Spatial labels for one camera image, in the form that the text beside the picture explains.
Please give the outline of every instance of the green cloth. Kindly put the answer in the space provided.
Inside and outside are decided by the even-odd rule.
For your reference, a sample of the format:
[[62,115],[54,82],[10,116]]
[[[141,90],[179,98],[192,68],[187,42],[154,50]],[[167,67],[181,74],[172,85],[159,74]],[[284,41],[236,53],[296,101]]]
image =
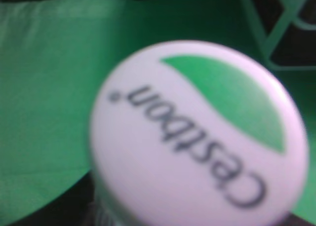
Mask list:
[[[240,0],[0,3],[0,226],[89,170],[88,120],[101,83],[127,55],[174,39],[221,43],[260,60]],[[316,159],[316,74],[276,75],[298,102]],[[295,212],[316,223],[311,169]]]

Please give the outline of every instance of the white bottle cap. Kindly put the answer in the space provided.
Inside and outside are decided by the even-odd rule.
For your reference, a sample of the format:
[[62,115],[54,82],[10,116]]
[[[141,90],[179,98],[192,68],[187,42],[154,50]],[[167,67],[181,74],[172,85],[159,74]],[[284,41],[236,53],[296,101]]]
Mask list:
[[160,43],[119,64],[90,135],[102,200],[127,225],[274,225],[308,166],[282,85],[249,57],[199,41]]

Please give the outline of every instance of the green leaf logo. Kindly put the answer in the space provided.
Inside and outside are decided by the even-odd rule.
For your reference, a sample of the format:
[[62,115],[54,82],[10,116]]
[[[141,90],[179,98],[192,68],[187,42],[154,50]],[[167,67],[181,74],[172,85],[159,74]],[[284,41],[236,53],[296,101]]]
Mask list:
[[284,152],[283,128],[266,92],[237,68],[202,56],[164,58],[228,121],[257,141]]

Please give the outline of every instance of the registered trademark symbol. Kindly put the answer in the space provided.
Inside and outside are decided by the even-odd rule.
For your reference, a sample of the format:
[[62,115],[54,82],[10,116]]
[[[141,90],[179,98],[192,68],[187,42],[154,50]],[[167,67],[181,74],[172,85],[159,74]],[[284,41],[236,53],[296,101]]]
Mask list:
[[121,93],[118,91],[113,91],[112,93],[109,94],[109,100],[112,103],[116,103],[117,101],[119,101],[121,98]]

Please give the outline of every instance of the green background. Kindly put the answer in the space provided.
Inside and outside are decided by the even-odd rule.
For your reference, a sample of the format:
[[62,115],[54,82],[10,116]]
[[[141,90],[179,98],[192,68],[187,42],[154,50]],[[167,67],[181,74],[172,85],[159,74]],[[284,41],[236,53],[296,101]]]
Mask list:
[[[0,226],[47,204],[89,170],[89,113],[123,58],[199,39],[262,61],[240,0],[0,3]],[[296,101],[316,160],[316,72],[275,72]],[[295,209],[316,223],[316,162]]]

